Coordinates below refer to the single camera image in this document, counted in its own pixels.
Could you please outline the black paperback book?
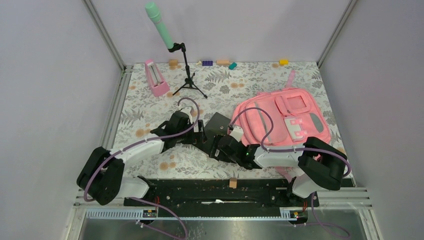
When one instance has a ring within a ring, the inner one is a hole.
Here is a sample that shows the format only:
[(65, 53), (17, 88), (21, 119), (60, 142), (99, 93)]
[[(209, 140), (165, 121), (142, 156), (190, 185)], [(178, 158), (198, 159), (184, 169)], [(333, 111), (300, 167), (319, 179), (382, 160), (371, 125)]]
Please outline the black paperback book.
[(214, 146), (214, 138), (217, 135), (226, 135), (230, 122), (230, 118), (215, 112), (212, 118), (203, 126), (205, 140), (201, 140), (194, 146), (210, 158), (213, 158), (214, 153), (211, 155), (211, 152)]

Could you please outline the pink school backpack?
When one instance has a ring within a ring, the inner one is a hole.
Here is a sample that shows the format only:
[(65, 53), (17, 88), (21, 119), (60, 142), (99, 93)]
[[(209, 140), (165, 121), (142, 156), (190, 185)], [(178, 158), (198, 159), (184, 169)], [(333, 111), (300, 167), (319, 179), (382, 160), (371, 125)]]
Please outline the pink school backpack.
[(324, 116), (313, 98), (303, 88), (292, 87), (295, 70), (290, 72), (285, 88), (259, 92), (240, 103), (234, 110), (231, 123), (243, 129), (244, 145), (292, 146), (303, 144), (308, 137), (330, 143), (331, 133)]

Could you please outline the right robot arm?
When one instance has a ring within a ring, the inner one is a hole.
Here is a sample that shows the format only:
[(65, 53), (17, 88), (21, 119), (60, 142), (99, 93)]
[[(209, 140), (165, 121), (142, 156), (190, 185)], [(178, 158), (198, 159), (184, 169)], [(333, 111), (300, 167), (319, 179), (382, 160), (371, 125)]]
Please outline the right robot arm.
[(287, 201), (293, 206), (301, 205), (312, 193), (326, 189), (338, 191), (342, 180), (352, 170), (347, 156), (320, 140), (308, 137), (303, 144), (292, 146), (244, 145), (230, 135), (216, 135), (210, 158), (238, 164), (247, 169), (271, 167), (298, 168), (303, 171), (294, 177), (287, 188)]

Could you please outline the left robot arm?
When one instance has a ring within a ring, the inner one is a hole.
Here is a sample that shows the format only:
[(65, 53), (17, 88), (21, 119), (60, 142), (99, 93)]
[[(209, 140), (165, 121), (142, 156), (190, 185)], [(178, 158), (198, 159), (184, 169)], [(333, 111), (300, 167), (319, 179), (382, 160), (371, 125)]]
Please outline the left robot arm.
[(95, 148), (77, 177), (76, 184), (101, 206), (115, 198), (136, 198), (148, 206), (155, 192), (142, 177), (125, 177), (124, 172), (141, 161), (159, 155), (177, 144), (198, 145), (207, 140), (204, 122), (193, 120), (183, 110), (150, 131), (146, 139), (122, 149)]

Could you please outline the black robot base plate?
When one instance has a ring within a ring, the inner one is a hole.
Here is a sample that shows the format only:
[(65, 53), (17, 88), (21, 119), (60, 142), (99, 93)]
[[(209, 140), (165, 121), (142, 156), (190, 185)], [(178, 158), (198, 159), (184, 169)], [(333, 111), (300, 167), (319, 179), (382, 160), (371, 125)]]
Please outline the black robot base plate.
[(149, 179), (145, 201), (160, 204), (174, 213), (194, 215), (269, 215), (278, 208), (302, 210), (318, 207), (318, 196), (306, 199), (287, 193), (286, 179), (238, 179), (229, 188), (229, 179)]

